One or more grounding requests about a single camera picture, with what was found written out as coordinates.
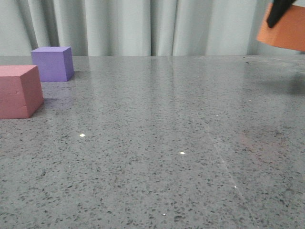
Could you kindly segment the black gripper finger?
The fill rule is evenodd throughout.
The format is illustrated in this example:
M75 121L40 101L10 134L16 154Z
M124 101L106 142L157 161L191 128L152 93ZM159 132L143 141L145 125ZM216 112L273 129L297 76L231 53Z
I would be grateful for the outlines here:
M295 0L274 0L266 20L268 27L273 28L294 2Z

